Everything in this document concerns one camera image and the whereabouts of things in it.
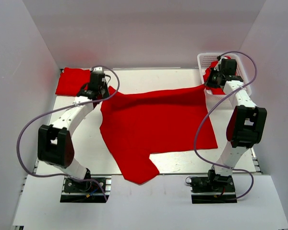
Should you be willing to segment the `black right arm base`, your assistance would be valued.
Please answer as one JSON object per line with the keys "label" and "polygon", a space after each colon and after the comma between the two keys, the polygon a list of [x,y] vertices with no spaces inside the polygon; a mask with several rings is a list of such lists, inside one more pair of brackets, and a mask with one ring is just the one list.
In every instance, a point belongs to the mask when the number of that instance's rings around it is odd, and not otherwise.
{"label": "black right arm base", "polygon": [[193,204],[237,203],[232,176],[221,176],[209,170],[207,176],[189,176],[185,183],[191,188]]}

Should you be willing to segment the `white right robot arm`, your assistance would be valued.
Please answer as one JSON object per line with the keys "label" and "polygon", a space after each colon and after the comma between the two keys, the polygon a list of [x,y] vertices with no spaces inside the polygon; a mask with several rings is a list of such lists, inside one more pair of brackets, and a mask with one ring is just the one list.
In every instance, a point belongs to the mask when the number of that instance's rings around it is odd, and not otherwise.
{"label": "white right robot arm", "polygon": [[233,107],[233,113],[226,129],[227,144],[208,173],[207,185],[213,191],[220,190],[232,177],[232,169],[242,155],[263,135],[267,110],[258,107],[243,88],[244,80],[236,74],[237,62],[228,57],[218,57],[218,63],[210,68],[205,85],[222,89]]}

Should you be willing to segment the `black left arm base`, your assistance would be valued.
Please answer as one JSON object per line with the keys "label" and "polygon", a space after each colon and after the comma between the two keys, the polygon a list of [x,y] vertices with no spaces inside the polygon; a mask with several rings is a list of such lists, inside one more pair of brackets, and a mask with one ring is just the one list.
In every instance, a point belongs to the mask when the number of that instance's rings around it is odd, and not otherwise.
{"label": "black left arm base", "polygon": [[60,202],[61,203],[106,203],[100,189],[103,188],[106,198],[109,198],[111,190],[111,176],[99,175],[92,177],[95,182],[76,182],[71,178],[64,178]]}

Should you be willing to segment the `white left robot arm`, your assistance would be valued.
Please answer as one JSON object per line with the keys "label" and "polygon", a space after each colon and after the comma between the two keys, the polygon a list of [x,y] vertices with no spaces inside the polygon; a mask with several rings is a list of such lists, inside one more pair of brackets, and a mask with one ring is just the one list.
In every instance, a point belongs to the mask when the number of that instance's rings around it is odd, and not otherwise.
{"label": "white left robot arm", "polygon": [[73,101],[75,106],[67,109],[50,125],[42,125],[38,130],[38,159],[76,179],[75,185],[81,191],[91,188],[92,179],[89,170],[74,157],[72,135],[84,118],[98,105],[94,100],[108,97],[103,68],[93,68],[90,71],[89,82],[80,88]]}

